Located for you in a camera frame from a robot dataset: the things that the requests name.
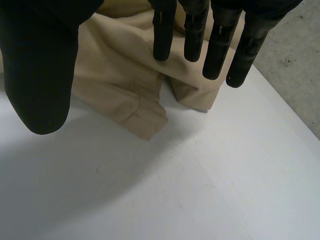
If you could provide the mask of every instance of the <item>white surface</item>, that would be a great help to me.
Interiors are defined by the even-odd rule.
[[[1,240],[319,240],[320,142],[253,67],[151,142],[72,101],[48,136],[0,95]]]

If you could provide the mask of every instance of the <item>beige cloth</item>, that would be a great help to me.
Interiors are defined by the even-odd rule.
[[[159,105],[164,78],[171,80],[176,100],[188,107],[209,110],[231,64],[228,52],[220,77],[211,81],[202,76],[208,40],[213,26],[210,10],[200,60],[184,58],[184,21],[177,7],[175,36],[165,62],[153,58],[153,10],[146,0],[105,0],[79,28],[79,51],[75,66],[73,94],[98,112],[149,140],[162,130],[168,119]],[[232,46],[240,39],[243,20]]]

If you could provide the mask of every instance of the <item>floor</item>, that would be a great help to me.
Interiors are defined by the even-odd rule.
[[[273,29],[254,65],[320,139],[320,0],[304,0]]]

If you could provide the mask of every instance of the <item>black cylindrical finger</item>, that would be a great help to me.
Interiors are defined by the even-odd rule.
[[[225,8],[212,3],[211,7],[214,24],[202,74],[207,79],[215,80],[219,77],[225,62],[242,9],[236,5],[233,8]]]
[[[209,0],[179,0],[186,12],[184,57],[190,62],[199,60],[209,11]]]
[[[177,0],[148,0],[154,9],[153,56],[158,61],[165,61],[170,55],[174,36],[174,20]]]
[[[226,83],[233,88],[240,87],[254,63],[268,32],[283,18],[263,19],[253,13],[245,15],[244,30],[226,77]]]

